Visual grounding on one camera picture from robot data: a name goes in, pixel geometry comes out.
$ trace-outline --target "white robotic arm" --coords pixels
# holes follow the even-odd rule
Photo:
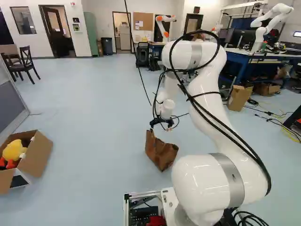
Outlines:
[[[173,42],[167,43],[162,51],[162,62],[167,68],[171,68],[169,53],[172,44]],[[179,41],[172,52],[174,68],[184,70],[198,68],[213,57],[216,47],[217,44],[213,42]],[[226,52],[220,47],[215,59],[200,69],[199,75],[189,84],[188,93],[194,96],[219,92],[218,77],[226,60]],[[165,114],[166,118],[167,113],[171,114],[172,109],[168,108],[167,111],[164,104],[173,102],[178,89],[174,73],[168,72],[165,90],[158,95],[160,98],[158,102],[163,102],[157,105],[159,114]],[[198,96],[195,100],[233,129],[218,93]],[[212,117],[200,108],[199,110],[210,122],[245,147]],[[212,226],[220,220],[224,209],[262,199],[266,195],[268,183],[259,165],[241,148],[213,128],[192,105],[190,105],[190,116],[195,126],[214,141],[218,153],[189,155],[174,164],[172,182],[179,201],[174,217],[178,226]]]
[[[260,16],[252,21],[251,27],[259,27],[256,30],[256,40],[252,48],[252,52],[256,52],[260,49],[263,43],[263,36],[268,34],[280,21],[286,19],[289,14],[293,12],[293,7],[287,6],[283,3],[278,3],[265,15]],[[269,19],[274,14],[279,14],[275,16],[266,27],[261,27],[262,21]]]
[[[172,17],[167,17],[167,16],[157,16],[156,17],[156,22],[157,22],[158,27],[161,31],[161,35],[163,37],[163,42],[168,42],[169,33],[167,31],[165,31],[164,26],[162,24],[162,21],[164,21],[164,22],[176,22],[175,15],[172,15]]]

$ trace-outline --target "bulletin board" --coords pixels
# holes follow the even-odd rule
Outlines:
[[[152,31],[154,14],[153,13],[135,13],[133,15],[134,30]]]

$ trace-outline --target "doorway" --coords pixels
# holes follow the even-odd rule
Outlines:
[[[39,5],[55,58],[76,57],[64,6]]]
[[[170,29],[170,22],[165,22],[165,21],[162,21],[162,25],[165,29],[165,31],[167,31],[169,33],[169,29]],[[161,31],[159,29],[159,26],[156,22],[156,19],[155,19],[155,27],[154,27],[154,42],[163,42],[163,36],[161,34]]]
[[[0,45],[11,45],[14,41],[10,35],[8,26],[0,9]]]
[[[201,28],[204,15],[190,14],[186,15],[185,27],[183,34],[196,31]],[[192,40],[193,36],[185,37],[185,40]]]
[[[126,12],[112,12],[116,53],[132,53],[130,29]]]

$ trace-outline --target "light blue floor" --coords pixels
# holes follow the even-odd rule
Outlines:
[[[30,116],[17,131],[39,129],[53,140],[54,148],[37,183],[0,197],[1,225],[120,226],[124,193],[172,186],[171,170],[159,172],[144,153],[152,114],[133,55],[36,60],[35,64],[41,81],[32,73],[36,85],[26,78],[17,86],[32,113],[42,114]],[[159,73],[142,71],[153,98]],[[254,99],[280,113],[279,109],[294,111],[300,97],[283,90],[275,97]],[[180,93],[176,104],[177,115],[188,112]],[[299,224],[301,145],[250,109],[228,112],[273,180],[270,195],[242,209],[261,216],[270,226]],[[155,134],[179,146],[177,159],[215,151],[189,116],[182,117],[174,131],[157,127]]]

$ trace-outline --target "green cabinet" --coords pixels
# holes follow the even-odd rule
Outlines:
[[[91,12],[84,12],[90,49],[93,56],[99,56],[97,48],[96,18]]]

